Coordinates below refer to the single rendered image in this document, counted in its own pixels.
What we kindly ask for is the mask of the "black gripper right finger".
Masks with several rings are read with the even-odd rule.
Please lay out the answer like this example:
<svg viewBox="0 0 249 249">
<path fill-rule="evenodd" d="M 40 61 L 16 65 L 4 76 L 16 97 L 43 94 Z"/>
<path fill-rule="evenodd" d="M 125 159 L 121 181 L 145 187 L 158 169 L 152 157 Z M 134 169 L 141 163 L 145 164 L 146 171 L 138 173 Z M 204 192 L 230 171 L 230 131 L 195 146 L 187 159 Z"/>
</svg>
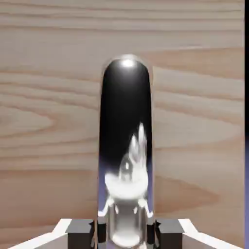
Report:
<svg viewBox="0 0 249 249">
<path fill-rule="evenodd" d="M 240 249 L 199 232 L 190 219 L 156 219 L 156 249 Z"/>
</svg>

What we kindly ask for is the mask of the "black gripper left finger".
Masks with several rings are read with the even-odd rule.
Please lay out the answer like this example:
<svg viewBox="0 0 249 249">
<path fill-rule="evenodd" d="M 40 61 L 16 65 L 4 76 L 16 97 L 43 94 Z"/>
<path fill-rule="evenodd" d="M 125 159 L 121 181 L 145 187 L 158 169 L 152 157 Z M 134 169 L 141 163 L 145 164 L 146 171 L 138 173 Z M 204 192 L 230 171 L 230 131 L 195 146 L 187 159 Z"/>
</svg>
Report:
<svg viewBox="0 0 249 249">
<path fill-rule="evenodd" d="M 8 249 L 94 249 L 94 220 L 63 218 L 52 232 Z"/>
</svg>

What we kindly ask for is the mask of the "curved shiny metal handle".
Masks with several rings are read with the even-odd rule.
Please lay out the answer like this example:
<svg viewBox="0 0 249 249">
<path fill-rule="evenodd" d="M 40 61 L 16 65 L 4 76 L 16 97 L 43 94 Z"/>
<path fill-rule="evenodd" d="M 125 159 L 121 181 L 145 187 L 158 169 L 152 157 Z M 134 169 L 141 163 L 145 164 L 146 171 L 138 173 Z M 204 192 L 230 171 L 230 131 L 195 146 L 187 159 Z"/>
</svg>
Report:
<svg viewBox="0 0 249 249">
<path fill-rule="evenodd" d="M 97 248 L 155 249 L 152 74 L 135 55 L 104 68 Z"/>
</svg>

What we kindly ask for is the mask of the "light wood cabinet door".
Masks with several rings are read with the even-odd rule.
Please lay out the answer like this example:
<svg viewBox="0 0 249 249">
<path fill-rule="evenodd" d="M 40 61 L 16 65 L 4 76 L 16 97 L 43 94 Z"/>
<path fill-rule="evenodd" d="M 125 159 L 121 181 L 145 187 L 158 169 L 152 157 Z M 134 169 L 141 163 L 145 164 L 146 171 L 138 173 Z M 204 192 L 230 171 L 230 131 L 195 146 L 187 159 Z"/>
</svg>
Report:
<svg viewBox="0 0 249 249">
<path fill-rule="evenodd" d="M 97 208 L 102 70 L 153 71 L 155 212 L 245 245 L 245 0 L 0 0 L 0 249 Z"/>
</svg>

